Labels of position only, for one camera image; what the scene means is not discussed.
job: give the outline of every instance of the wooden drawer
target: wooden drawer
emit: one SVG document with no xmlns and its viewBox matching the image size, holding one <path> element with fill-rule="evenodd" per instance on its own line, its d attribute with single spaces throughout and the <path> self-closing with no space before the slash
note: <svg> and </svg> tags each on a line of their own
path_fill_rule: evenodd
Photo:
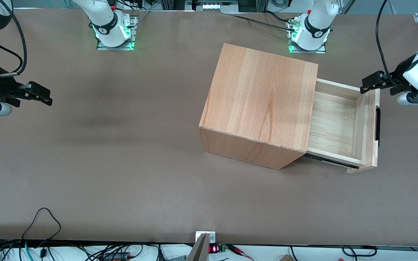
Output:
<svg viewBox="0 0 418 261">
<path fill-rule="evenodd" d="M 281 169 L 301 156 L 377 166 L 380 91 L 317 79 L 318 65 L 224 44 L 199 122 L 202 148 Z"/>
<path fill-rule="evenodd" d="M 377 166 L 380 90 L 317 79 L 305 156 L 355 173 Z"/>
</svg>

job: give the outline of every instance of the cable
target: cable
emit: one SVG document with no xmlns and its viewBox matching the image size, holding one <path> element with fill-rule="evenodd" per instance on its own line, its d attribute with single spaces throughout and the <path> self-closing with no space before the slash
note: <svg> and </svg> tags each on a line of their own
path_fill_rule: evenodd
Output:
<svg viewBox="0 0 418 261">
<path fill-rule="evenodd" d="M 47 248 L 48 248 L 49 255 L 51 256 L 51 259 L 52 259 L 53 261 L 56 261 L 56 260 L 54 259 L 53 253 L 51 253 L 51 248 L 49 248 L 49 246 L 48 246 Z"/>
<path fill-rule="evenodd" d="M 11 244 L 10 248 L 7 250 L 7 252 L 5 254 L 4 254 L 4 251 L 3 251 L 4 256 L 1 259 L 1 261 L 5 261 L 5 257 L 7 256 L 7 254 L 9 254 L 10 250 L 12 249 L 12 246 L 13 246 L 13 244 Z"/>
<path fill-rule="evenodd" d="M 285 22 L 285 23 L 287 23 L 289 20 L 293 19 L 293 18 L 288 18 L 288 19 L 283 19 L 283 18 L 280 18 L 279 16 L 277 16 L 277 14 L 276 14 L 276 13 L 271 12 L 271 11 L 269 11 L 269 10 L 265 10 L 265 11 L 264 11 L 264 13 L 270 13 L 270 14 L 271 14 L 271 15 L 273 15 L 275 18 L 277 18 L 278 20 L 280 20 L 280 21 L 282 21 L 282 22 Z"/>
<path fill-rule="evenodd" d="M 143 245 L 141 245 L 141 250 L 138 252 L 138 254 L 136 254 L 136 256 L 132 256 L 130 259 L 133 259 L 133 258 L 139 256 L 142 251 L 143 251 Z"/>
<path fill-rule="evenodd" d="M 126 5 L 126 6 L 130 7 L 133 10 L 136 10 L 136 8 L 140 8 L 140 9 L 146 10 L 146 8 L 144 8 L 144 7 L 135 7 L 134 5 L 126 4 L 124 1 L 121 1 L 121 0 L 116 0 L 116 1 L 119 2 L 119 3 L 121 3 L 121 4 L 123 4 L 123 5 Z"/>
<path fill-rule="evenodd" d="M 239 255 L 239 256 L 244 256 L 245 258 L 249 258 L 252 261 L 254 261 L 254 259 L 252 257 L 250 257 L 249 255 L 247 255 L 246 253 L 244 253 L 241 249 L 237 248 L 234 245 L 231 244 L 225 244 L 227 246 L 227 249 L 232 251 L 233 253 Z"/>
<path fill-rule="evenodd" d="M 146 11 L 146 13 L 144 14 L 144 16 L 143 17 L 141 17 L 141 19 L 138 21 L 138 23 L 136 24 L 136 26 L 138 26 L 140 23 L 141 23 L 141 21 L 143 21 L 143 19 L 147 16 L 147 15 L 149 15 L 149 13 L 151 12 L 151 9 L 153 9 L 154 7 L 156 7 L 157 5 L 152 5 L 151 6 L 151 8 L 149 8 L 147 11 Z"/>
<path fill-rule="evenodd" d="M 293 246 L 290 246 L 290 249 L 291 249 L 291 255 L 293 256 L 293 259 L 295 260 L 295 261 L 298 261 L 298 259 L 296 258 L 296 256 L 295 256 L 295 251 L 293 250 Z"/>
<path fill-rule="evenodd" d="M 15 25 L 17 26 L 17 30 L 19 31 L 19 34 L 20 34 L 20 40 L 22 41 L 22 48 L 24 50 L 24 61 L 22 63 L 22 67 L 20 68 L 20 70 L 17 71 L 17 75 L 20 75 L 25 70 L 25 67 L 27 65 L 27 45 L 25 43 L 24 33 L 22 32 L 22 28 L 20 27 L 20 23 L 18 22 L 17 18 L 15 17 L 14 13 L 12 12 L 12 10 L 7 6 L 7 4 L 3 0 L 0 0 L 0 3 L 1 3 L 1 5 L 4 6 L 4 8 L 7 10 L 7 12 L 10 14 L 12 19 L 14 20 Z"/>
<path fill-rule="evenodd" d="M 22 241 L 20 241 L 20 245 L 19 245 L 19 260 L 20 261 L 22 261 L 22 253 L 21 253 L 21 250 L 22 250 Z"/>
<path fill-rule="evenodd" d="M 349 249 L 349 250 L 351 250 L 351 252 L 352 252 L 353 254 L 348 254 L 348 253 L 345 251 L 345 249 Z M 354 258 L 355 258 L 355 261 L 358 261 L 358 260 L 357 260 L 357 258 L 358 258 L 358 257 L 371 257 L 371 256 L 376 255 L 376 254 L 377 254 L 377 248 L 373 247 L 372 249 L 374 250 L 374 252 L 373 252 L 372 254 L 356 254 L 356 253 L 355 253 L 355 251 L 353 250 L 353 248 L 351 248 L 350 246 L 343 246 L 343 247 L 341 248 L 341 251 L 343 251 L 343 254 L 345 254 L 346 256 L 354 257 Z"/>
<path fill-rule="evenodd" d="M 48 208 L 45 208 L 45 207 L 43 207 L 43 208 L 40 208 L 37 212 L 36 212 L 36 214 L 35 214 L 35 217 L 33 218 L 33 220 L 32 220 L 32 223 L 30 223 L 30 226 L 28 226 L 28 228 L 27 229 L 25 229 L 25 231 L 24 231 L 24 233 L 22 234 L 22 240 L 25 240 L 25 234 L 27 233 L 27 231 L 28 230 L 30 230 L 30 228 L 33 226 L 33 223 L 35 223 L 35 220 L 36 220 L 36 217 L 38 216 L 38 213 L 40 212 L 40 211 L 42 211 L 42 210 L 46 210 L 46 211 L 48 211 L 49 212 L 49 214 L 51 215 L 51 217 L 53 218 L 53 220 L 54 221 L 56 221 L 56 223 L 58 224 L 58 226 L 59 226 L 59 229 L 58 229 L 58 231 L 56 232 L 56 233 L 54 233 L 52 236 L 50 236 L 48 239 L 46 239 L 45 241 L 48 241 L 48 240 L 50 240 L 50 239 L 52 239 L 54 236 L 56 236 L 60 231 L 61 231 L 61 228 L 62 228 L 62 226 L 61 226 L 61 223 L 59 223 L 59 221 L 53 216 L 53 213 L 51 213 L 51 210 L 49 210 Z"/>
<path fill-rule="evenodd" d="M 4 46 L 0 45 L 0 48 L 7 51 L 8 53 L 12 54 L 13 56 L 16 56 L 19 60 L 19 65 L 17 67 L 17 69 L 15 69 L 14 71 L 12 71 L 12 73 L 16 72 L 18 69 L 20 69 L 22 67 L 22 58 L 20 57 L 20 55 L 16 54 L 15 52 L 5 48 Z"/>
<path fill-rule="evenodd" d="M 283 27 L 278 26 L 278 25 L 271 25 L 271 24 L 264 23 L 264 22 L 261 22 L 261 21 L 257 21 L 257 20 L 254 20 L 254 19 L 251 19 L 251 18 L 247 18 L 247 17 L 242 17 L 242 16 L 238 16 L 238 15 L 234 15 L 234 14 L 233 15 L 232 14 L 229 14 L 229 15 L 234 16 L 234 17 L 238 17 L 238 18 L 242 18 L 244 20 L 252 21 L 254 23 L 258 23 L 258 24 L 261 24 L 261 25 L 271 26 L 273 28 L 279 28 L 279 29 L 283 29 L 283 30 L 287 30 L 287 31 L 292 31 L 292 32 L 295 31 L 293 28 L 283 28 Z"/>
<path fill-rule="evenodd" d="M 32 257 L 32 255 L 30 254 L 30 251 L 28 251 L 28 244 L 27 244 L 27 241 L 25 241 L 25 252 L 27 252 L 27 256 L 28 256 L 28 259 L 30 259 L 30 261 L 35 261 L 35 260 L 33 260 L 33 257 Z"/>
<path fill-rule="evenodd" d="M 380 52 L 380 58 L 382 59 L 382 64 L 383 64 L 383 68 L 385 69 L 386 77 L 391 81 L 391 83 L 395 87 L 403 88 L 399 84 L 396 84 L 393 81 L 393 79 L 391 78 L 390 73 L 388 72 L 388 67 L 386 66 L 385 56 L 383 55 L 383 50 L 382 50 L 382 47 L 380 45 L 380 38 L 378 37 L 378 26 L 380 25 L 380 17 L 382 15 L 383 7 L 385 7 L 386 2 L 388 2 L 388 0 L 383 1 L 382 6 L 380 7 L 380 10 L 379 10 L 378 15 L 377 15 L 377 21 L 375 22 L 375 40 L 377 41 L 377 48 L 378 48 L 378 51 Z"/>
</svg>

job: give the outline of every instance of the brown table surface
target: brown table surface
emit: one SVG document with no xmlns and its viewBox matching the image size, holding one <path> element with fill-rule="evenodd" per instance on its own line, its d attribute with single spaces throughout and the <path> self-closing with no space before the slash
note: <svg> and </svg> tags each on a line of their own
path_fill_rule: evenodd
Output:
<svg viewBox="0 0 418 261">
<path fill-rule="evenodd" d="M 307 158 L 272 170 L 200 142 L 223 43 L 315 62 L 319 78 L 360 86 L 383 69 L 376 16 L 339 15 L 327 54 L 290 54 L 284 31 L 216 12 L 153 12 L 134 51 L 96 51 L 82 10 L 15 13 L 28 46 L 17 80 L 46 86 L 54 102 L 22 101 L 0 117 L 0 238 L 20 238 L 48 207 L 64 240 L 182 243 L 214 230 L 226 243 L 418 246 L 418 107 L 397 105 L 388 90 L 373 170 L 350 175 Z M 411 15 L 380 24 L 392 70 L 418 49 L 418 25 Z M 22 53 L 13 23 L 0 44 Z M 16 65 L 0 50 L 0 66 Z M 28 238 L 56 230 L 48 217 Z"/>
</svg>

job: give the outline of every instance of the green led light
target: green led light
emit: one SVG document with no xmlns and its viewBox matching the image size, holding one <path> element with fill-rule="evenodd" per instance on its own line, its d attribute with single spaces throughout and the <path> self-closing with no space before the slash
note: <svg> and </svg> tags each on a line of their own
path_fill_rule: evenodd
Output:
<svg viewBox="0 0 418 261">
<path fill-rule="evenodd" d="M 123 26 L 120 26 L 120 30 L 122 31 L 123 36 L 125 38 L 129 38 L 129 36 L 130 36 L 130 29 L 124 28 Z"/>
</svg>

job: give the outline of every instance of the drawer handle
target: drawer handle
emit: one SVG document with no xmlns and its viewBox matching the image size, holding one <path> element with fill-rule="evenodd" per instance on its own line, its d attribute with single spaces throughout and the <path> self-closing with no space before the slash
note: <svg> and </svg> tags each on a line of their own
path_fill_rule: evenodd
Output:
<svg viewBox="0 0 418 261">
<path fill-rule="evenodd" d="M 380 108 L 375 109 L 375 140 L 378 141 L 380 147 Z"/>
<path fill-rule="evenodd" d="M 309 153 L 304 154 L 303 157 L 311 158 L 311 159 L 315 159 L 315 160 L 320 160 L 320 161 L 325 161 L 325 162 L 330 162 L 330 163 L 345 166 L 345 167 L 351 167 L 351 168 L 357 169 L 357 170 L 359 169 L 359 167 L 355 166 L 355 165 L 351 165 L 351 164 L 339 162 L 339 161 L 336 161 L 336 160 L 319 157 L 319 156 L 312 155 L 312 154 L 309 154 Z"/>
</svg>

